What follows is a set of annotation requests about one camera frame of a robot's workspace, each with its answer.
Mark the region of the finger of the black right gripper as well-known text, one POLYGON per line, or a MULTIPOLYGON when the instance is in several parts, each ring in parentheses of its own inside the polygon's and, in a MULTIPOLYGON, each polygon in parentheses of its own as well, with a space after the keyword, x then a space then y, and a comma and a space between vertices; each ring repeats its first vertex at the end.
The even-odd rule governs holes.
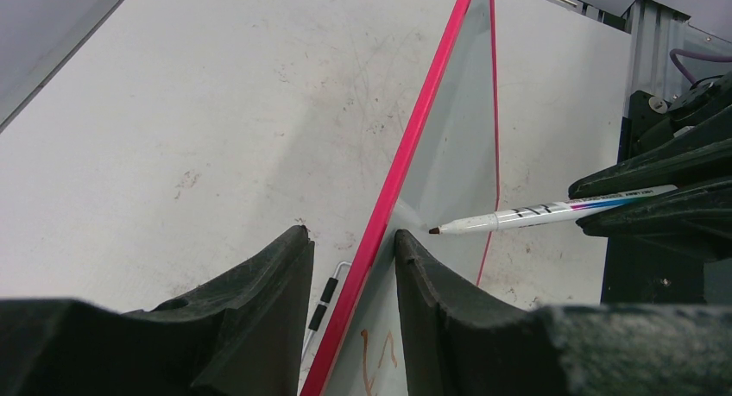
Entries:
POLYGON ((577 220, 585 235, 631 237, 702 262, 731 257, 731 180, 711 179, 577 220))
POLYGON ((663 145, 577 180, 568 197, 588 198, 659 185, 685 186, 731 175, 731 108, 663 145))

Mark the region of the white whiteboard marker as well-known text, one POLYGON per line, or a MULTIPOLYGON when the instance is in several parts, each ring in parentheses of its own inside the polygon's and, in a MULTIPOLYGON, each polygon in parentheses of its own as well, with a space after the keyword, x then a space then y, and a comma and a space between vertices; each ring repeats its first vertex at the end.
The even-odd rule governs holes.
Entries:
POLYGON ((591 198, 517 207, 504 211, 495 211, 486 215, 457 219, 431 228, 428 233, 430 235, 462 235, 576 221, 582 217, 632 204, 676 189, 675 185, 661 185, 591 198))

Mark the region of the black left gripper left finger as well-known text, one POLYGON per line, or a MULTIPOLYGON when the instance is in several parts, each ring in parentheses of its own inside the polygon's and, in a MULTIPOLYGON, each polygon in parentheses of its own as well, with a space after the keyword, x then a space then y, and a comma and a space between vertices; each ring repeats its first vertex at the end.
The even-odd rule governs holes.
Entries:
POLYGON ((295 225, 151 311, 1 303, 4 395, 294 395, 314 243, 295 225))

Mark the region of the whiteboard with pink frame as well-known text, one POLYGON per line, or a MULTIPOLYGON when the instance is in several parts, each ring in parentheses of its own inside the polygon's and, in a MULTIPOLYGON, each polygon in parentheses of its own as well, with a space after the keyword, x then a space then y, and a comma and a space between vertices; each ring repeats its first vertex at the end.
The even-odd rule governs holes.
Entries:
POLYGON ((471 283, 490 238, 434 235, 500 197, 495 0, 457 0, 301 392, 408 395, 429 331, 396 243, 406 236, 471 283))

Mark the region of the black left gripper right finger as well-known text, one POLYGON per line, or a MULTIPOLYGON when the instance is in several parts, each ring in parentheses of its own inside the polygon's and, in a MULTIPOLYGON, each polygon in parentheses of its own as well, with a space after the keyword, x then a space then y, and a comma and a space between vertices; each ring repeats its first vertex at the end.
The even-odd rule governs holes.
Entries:
POLYGON ((728 395, 731 310, 547 305, 523 311, 394 235, 412 395, 728 395))

